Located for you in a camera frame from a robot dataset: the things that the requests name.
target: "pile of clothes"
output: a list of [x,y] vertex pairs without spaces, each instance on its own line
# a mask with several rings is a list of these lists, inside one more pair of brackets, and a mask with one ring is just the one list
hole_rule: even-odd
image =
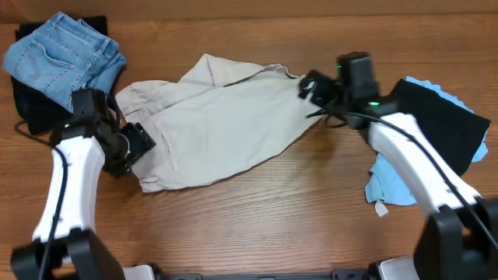
[[19,26],[3,61],[12,76],[19,115],[32,135],[71,117],[71,92],[85,87],[108,96],[125,56],[107,36],[105,16],[74,20],[62,12],[46,23]]
[[[16,39],[3,68],[12,76],[19,115],[34,135],[71,116],[74,90],[93,87],[112,97],[126,64],[103,16],[74,20],[59,12],[46,23],[21,25]],[[212,184],[277,156],[319,120],[305,118],[319,108],[298,98],[302,78],[281,65],[205,54],[179,82],[124,88],[116,96],[124,117],[141,123],[157,144],[133,166],[143,191]],[[456,174],[487,153],[490,121],[439,86],[408,77],[391,96],[401,112],[416,118]],[[370,171],[368,202],[416,203],[382,155]]]

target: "blue jeans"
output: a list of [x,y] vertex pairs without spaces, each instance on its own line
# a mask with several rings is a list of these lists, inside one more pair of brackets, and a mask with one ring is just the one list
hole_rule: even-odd
[[71,92],[85,87],[107,95],[125,56],[116,41],[58,12],[10,46],[3,69],[72,112]]

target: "wire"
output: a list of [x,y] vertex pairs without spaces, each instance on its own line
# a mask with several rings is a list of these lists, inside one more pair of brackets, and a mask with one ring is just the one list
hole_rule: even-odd
[[20,121],[14,126],[14,129],[17,131],[17,133],[21,134],[22,136],[29,138],[31,140],[34,140],[40,144],[47,145],[55,150],[57,154],[61,157],[62,161],[62,183],[61,183],[61,190],[59,192],[59,198],[57,200],[57,206],[55,206],[55,213],[54,213],[54,218],[52,219],[52,227],[50,229],[50,233],[48,235],[47,242],[45,243],[45,250],[43,257],[41,258],[41,264],[40,264],[40,272],[38,273],[38,280],[44,280],[45,275],[47,274],[47,269],[48,265],[50,263],[50,260],[48,259],[50,257],[50,247],[52,242],[54,241],[54,236],[55,236],[55,230],[57,228],[57,223],[59,221],[59,218],[61,217],[61,209],[62,209],[62,201],[64,200],[64,193],[65,193],[65,188],[68,183],[68,162],[64,156],[64,153],[57,147],[52,147],[49,142],[46,142],[44,140],[39,139],[38,137],[34,137],[32,135],[27,134],[26,132],[22,131],[19,127],[23,124],[25,124],[26,121]]
[[325,109],[320,109],[320,110],[318,110],[318,111],[316,111],[314,113],[306,115],[306,118],[316,117],[316,116],[323,116],[325,114],[328,114],[328,112]]
[[[250,79],[254,78],[255,76],[257,76],[257,75],[259,75],[259,74],[261,74],[261,73],[268,72],[268,71],[273,72],[273,71],[272,71],[272,70],[270,70],[270,69],[262,69],[262,70],[259,70],[258,72],[255,72],[253,75],[250,75],[250,76],[248,76],[248,77],[245,77],[245,78],[243,78],[243,79],[240,79],[240,80],[238,80],[238,81],[236,81],[236,82],[231,82],[231,83],[229,83],[229,84],[224,85],[223,87],[235,86],[235,85],[240,84],[240,83],[242,83],[242,82],[246,82],[246,81],[248,81],[248,80],[250,80]],[[287,78],[289,78],[289,79],[297,79],[297,77],[291,76],[291,75],[289,75],[289,73],[286,73],[286,77],[287,77]]]
[[328,121],[330,120],[331,117],[337,117],[337,116],[328,115],[325,118],[325,125],[327,125],[328,128],[342,128],[342,127],[345,127],[346,125],[348,125],[344,120],[341,120],[342,123],[340,123],[340,124],[328,124]]
[[419,141],[415,138],[415,136],[410,135],[408,132],[402,130],[401,128],[395,126],[394,124],[384,121],[378,117],[372,117],[366,114],[359,114],[359,113],[353,113],[353,112],[347,112],[344,113],[343,115],[349,115],[349,116],[354,116],[354,117],[361,117],[363,119],[367,119],[369,121],[375,121],[378,123],[381,123],[397,132],[400,134],[404,135],[406,138],[408,138],[411,142],[415,143],[419,149],[422,150],[422,152],[427,156],[429,161],[436,167],[437,172],[441,177],[443,177],[444,183],[448,185],[450,190],[453,192],[453,194],[457,197],[457,199],[464,205],[464,207],[468,210],[468,213],[472,216],[472,218],[478,223],[479,228],[482,230],[482,233],[486,236],[486,239],[495,247],[495,249],[498,249],[498,243],[496,243],[495,239],[493,238],[493,235],[489,232],[489,230],[486,228],[486,225],[481,221],[481,219],[475,214],[474,210],[472,209],[471,205],[463,198],[463,196],[460,194],[458,189],[451,183],[450,179],[446,176],[444,171],[441,169],[439,164],[437,164],[436,160],[430,155],[430,153],[426,150],[426,148],[420,144]]
[[132,153],[132,152],[130,152],[130,148],[131,148],[130,140],[128,140],[128,138],[126,138],[126,136],[122,133],[117,133],[117,134],[120,135],[122,138],[124,138],[124,140],[126,141],[126,144],[128,144],[128,150],[126,151],[126,155],[124,155],[124,157],[126,158],[130,153]]

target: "wrinkled fabric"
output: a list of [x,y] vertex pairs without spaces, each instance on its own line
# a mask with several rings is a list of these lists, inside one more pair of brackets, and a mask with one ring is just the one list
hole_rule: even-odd
[[[484,140],[486,129],[489,127],[489,120],[474,115],[473,110],[468,109],[457,97],[441,91],[438,85],[433,85],[429,81],[421,82],[412,77],[406,77],[406,81],[400,81],[393,89],[393,92],[395,91],[398,95],[413,94],[413,97],[409,96],[409,98],[402,101],[400,110],[403,110],[404,113],[415,113],[416,118],[417,115],[419,116],[417,122],[431,145],[443,158],[447,155],[451,156],[444,158],[444,160],[456,174],[462,175],[467,170],[470,162],[480,161],[488,152]],[[431,96],[432,93],[418,86],[410,86],[412,84],[431,89],[438,96],[451,101],[454,105],[465,109],[469,113],[462,112],[462,109],[457,106],[449,106],[447,102],[441,103],[440,100]],[[417,97],[426,99],[427,102],[413,103],[414,98]],[[393,205],[414,205],[416,203],[416,199],[412,196],[412,193],[394,167],[380,153],[377,155],[370,172],[372,177],[365,186],[366,200],[369,203],[377,199]]]
[[116,95],[128,122],[156,142],[133,167],[144,192],[203,186],[283,152],[319,117],[300,79],[205,54],[179,82],[135,82]]

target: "wooden surface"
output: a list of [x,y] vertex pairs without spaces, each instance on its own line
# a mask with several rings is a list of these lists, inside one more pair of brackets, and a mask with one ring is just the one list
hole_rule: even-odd
[[498,12],[498,0],[0,0],[0,23],[45,21],[56,12],[111,20],[385,16]]
[[[14,41],[0,26],[0,52]],[[110,22],[128,59],[117,89],[147,79],[178,80],[204,53],[294,74],[335,74],[335,57],[373,55],[388,93],[400,78],[430,79],[492,121],[489,154],[464,179],[498,197],[498,16],[349,16]],[[17,135],[9,77],[0,75],[0,278],[27,244],[44,208],[50,151]],[[423,227],[417,207],[388,206],[379,218],[365,201],[374,163],[355,131],[318,125],[282,155],[209,187],[143,194],[132,176],[102,173],[96,227],[124,266],[155,261],[166,271],[273,273],[362,267],[412,252]]]

